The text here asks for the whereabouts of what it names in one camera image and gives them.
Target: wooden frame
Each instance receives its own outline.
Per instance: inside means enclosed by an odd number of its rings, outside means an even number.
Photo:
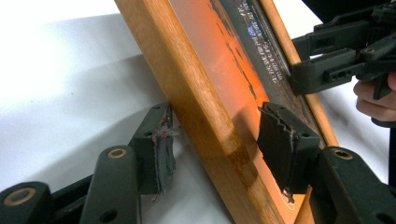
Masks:
[[[285,202],[257,149],[257,106],[268,97],[213,2],[116,0],[233,220],[312,222],[308,200],[296,195],[294,204]],[[275,5],[261,2],[289,62],[299,62]],[[318,97],[306,100],[326,144],[336,146]]]

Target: white table surface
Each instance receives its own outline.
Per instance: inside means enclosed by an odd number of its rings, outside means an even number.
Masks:
[[[291,37],[320,23],[298,0],[275,2]],[[2,1],[0,27],[0,190],[34,180],[55,191],[90,175],[166,101],[113,1]],[[355,109],[353,85],[319,96],[340,146],[387,182],[388,130]],[[232,222],[183,132],[174,148],[172,187],[143,198],[144,223]]]

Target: wooden board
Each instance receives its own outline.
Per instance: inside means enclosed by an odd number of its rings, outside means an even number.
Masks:
[[[269,100],[268,94],[219,1],[116,3],[234,221],[294,222],[304,195],[288,203],[262,160],[256,145],[257,106]],[[262,4],[271,11],[287,58],[298,62],[274,4]],[[328,144],[337,145],[316,95],[307,102],[319,118],[317,131]],[[300,113],[307,120],[312,117]],[[301,221],[309,218],[299,216]]]

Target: finger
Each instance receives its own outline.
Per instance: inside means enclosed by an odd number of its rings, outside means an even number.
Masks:
[[[396,110],[392,110],[381,105],[375,105],[360,98],[358,98],[356,108],[361,113],[381,121],[396,120]]]
[[[373,82],[360,81],[355,85],[353,91],[364,101],[396,110],[396,91],[392,91],[383,98],[375,100],[373,99],[374,88],[375,84]]]
[[[388,85],[393,91],[396,91],[396,73],[389,74]]]

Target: human hand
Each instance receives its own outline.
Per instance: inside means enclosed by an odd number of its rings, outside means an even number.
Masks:
[[[396,121],[396,73],[389,74],[388,85],[392,92],[380,100],[374,100],[374,82],[359,81],[353,89],[358,95],[356,108],[380,121]]]

